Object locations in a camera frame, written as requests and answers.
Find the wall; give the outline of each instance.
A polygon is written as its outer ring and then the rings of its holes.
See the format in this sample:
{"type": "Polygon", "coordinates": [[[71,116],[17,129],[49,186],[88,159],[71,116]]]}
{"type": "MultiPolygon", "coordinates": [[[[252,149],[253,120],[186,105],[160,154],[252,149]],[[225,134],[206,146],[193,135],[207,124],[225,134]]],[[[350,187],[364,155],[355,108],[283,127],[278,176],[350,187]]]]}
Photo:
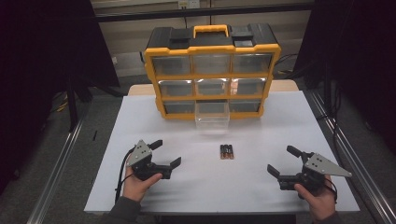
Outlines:
{"type": "MultiPolygon", "coordinates": [[[[201,0],[201,7],[241,7],[307,2],[302,0],[201,0]]],[[[92,0],[96,14],[144,12],[178,9],[177,1],[172,0],[92,0]]],[[[212,24],[247,25],[249,23],[268,22],[282,47],[282,55],[298,53],[308,22],[310,11],[272,12],[242,15],[213,16],[212,24]]],[[[187,18],[187,26],[209,24],[209,17],[187,18]]],[[[183,18],[116,21],[100,24],[110,54],[141,51],[146,48],[154,27],[173,26],[184,28],[183,18]]]]}

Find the cable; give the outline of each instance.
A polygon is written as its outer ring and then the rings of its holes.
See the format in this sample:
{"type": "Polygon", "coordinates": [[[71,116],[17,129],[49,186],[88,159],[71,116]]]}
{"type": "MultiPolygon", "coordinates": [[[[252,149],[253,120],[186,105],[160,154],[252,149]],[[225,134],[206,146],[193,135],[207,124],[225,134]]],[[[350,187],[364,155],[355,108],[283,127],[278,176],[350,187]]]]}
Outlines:
{"type": "Polygon", "coordinates": [[[298,77],[303,77],[305,75],[305,71],[312,68],[315,64],[317,64],[317,62],[318,62],[318,60],[316,60],[316,59],[312,60],[311,62],[307,63],[302,68],[300,68],[299,70],[293,71],[291,74],[286,76],[284,79],[295,79],[298,77]]]}
{"type": "Polygon", "coordinates": [[[330,179],[328,179],[328,178],[324,178],[324,179],[327,180],[332,185],[332,188],[330,188],[327,185],[323,185],[323,186],[334,194],[334,203],[337,203],[337,199],[338,199],[337,187],[334,185],[334,183],[330,179]]]}
{"type": "Polygon", "coordinates": [[[121,164],[121,168],[120,168],[119,181],[118,181],[118,183],[117,183],[117,188],[115,189],[115,191],[116,191],[116,200],[115,200],[115,201],[116,201],[116,202],[119,200],[123,182],[125,181],[126,178],[128,178],[129,176],[131,176],[131,175],[128,175],[127,177],[125,177],[125,178],[121,181],[121,179],[122,179],[123,168],[124,168],[124,166],[125,166],[124,164],[125,164],[126,160],[128,159],[129,154],[131,154],[133,151],[134,151],[134,147],[133,147],[132,149],[130,149],[130,150],[128,151],[128,153],[126,153],[124,159],[122,160],[122,164],[121,164]]]}
{"type": "Polygon", "coordinates": [[[184,18],[184,25],[186,26],[186,29],[187,29],[187,18],[186,17],[183,17],[184,18]]]}
{"type": "Polygon", "coordinates": [[[298,54],[287,54],[287,55],[283,55],[282,57],[280,57],[276,62],[275,65],[278,65],[279,63],[283,63],[285,62],[287,59],[289,59],[292,56],[297,56],[298,54]]]}
{"type": "MultiPolygon", "coordinates": [[[[209,1],[209,8],[212,8],[212,0],[209,1]]],[[[212,15],[209,16],[209,25],[212,24],[212,15]]]]}
{"type": "MultiPolygon", "coordinates": [[[[333,114],[333,119],[334,119],[334,125],[332,127],[332,145],[334,147],[333,152],[334,152],[335,158],[338,160],[341,167],[345,167],[343,161],[341,160],[341,156],[340,156],[339,149],[337,146],[337,132],[338,132],[338,128],[339,128],[338,127],[338,111],[341,108],[341,98],[342,98],[341,89],[338,86],[338,83],[335,84],[335,89],[334,89],[333,95],[334,95],[334,104],[332,105],[332,114],[333,114]]],[[[319,116],[317,119],[324,119],[324,118],[328,118],[328,117],[330,117],[330,116],[322,115],[322,116],[319,116]]],[[[364,206],[367,208],[367,211],[369,212],[370,216],[372,217],[373,221],[375,223],[378,223],[378,220],[376,219],[373,211],[371,210],[371,208],[369,207],[367,202],[363,199],[363,196],[358,191],[358,188],[356,187],[355,183],[349,178],[346,178],[346,182],[349,183],[352,186],[352,188],[355,190],[355,192],[359,195],[359,197],[361,198],[361,200],[364,203],[364,206]]]]}

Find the sleeve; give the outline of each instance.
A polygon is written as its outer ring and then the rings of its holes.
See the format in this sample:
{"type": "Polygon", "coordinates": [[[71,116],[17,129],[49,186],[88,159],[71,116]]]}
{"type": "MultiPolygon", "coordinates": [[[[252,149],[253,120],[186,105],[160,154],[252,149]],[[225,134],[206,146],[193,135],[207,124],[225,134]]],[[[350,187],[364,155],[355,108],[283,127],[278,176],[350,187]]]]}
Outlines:
{"type": "Polygon", "coordinates": [[[324,220],[320,221],[318,224],[343,224],[344,221],[340,218],[337,212],[332,214],[329,217],[326,217],[324,220]]]}
{"type": "Polygon", "coordinates": [[[140,203],[120,197],[110,213],[104,214],[101,224],[133,224],[140,212],[140,203]]]}

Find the table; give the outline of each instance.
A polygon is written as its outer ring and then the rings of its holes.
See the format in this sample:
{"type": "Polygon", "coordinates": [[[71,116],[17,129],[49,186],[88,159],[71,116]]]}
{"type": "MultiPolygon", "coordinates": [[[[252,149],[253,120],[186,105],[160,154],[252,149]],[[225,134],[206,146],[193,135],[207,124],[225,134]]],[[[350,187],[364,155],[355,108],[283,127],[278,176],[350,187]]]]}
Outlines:
{"type": "MultiPolygon", "coordinates": [[[[279,189],[266,172],[267,164],[282,175],[301,171],[301,160],[286,151],[287,145],[335,161],[301,91],[270,91],[263,117],[231,120],[229,131],[223,135],[198,134],[193,120],[162,119],[154,99],[153,95],[124,97],[86,212],[111,209],[122,158],[140,139],[146,143],[163,140],[163,146],[153,151],[157,164],[182,158],[171,179],[151,187],[142,202],[142,212],[155,215],[308,211],[307,203],[295,191],[279,189]],[[220,144],[233,145],[234,160],[219,158],[220,144]]],[[[345,179],[333,177],[332,181],[339,191],[336,209],[359,211],[345,179]]]]}

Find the yellow organizer box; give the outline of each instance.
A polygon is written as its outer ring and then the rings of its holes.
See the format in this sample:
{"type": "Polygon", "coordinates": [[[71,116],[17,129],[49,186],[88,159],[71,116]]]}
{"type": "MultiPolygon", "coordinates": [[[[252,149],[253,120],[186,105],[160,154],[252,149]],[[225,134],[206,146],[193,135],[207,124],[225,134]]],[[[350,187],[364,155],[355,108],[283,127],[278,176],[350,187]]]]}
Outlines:
{"type": "Polygon", "coordinates": [[[266,23],[155,28],[146,70],[165,119],[263,114],[280,46],[266,23]]]}

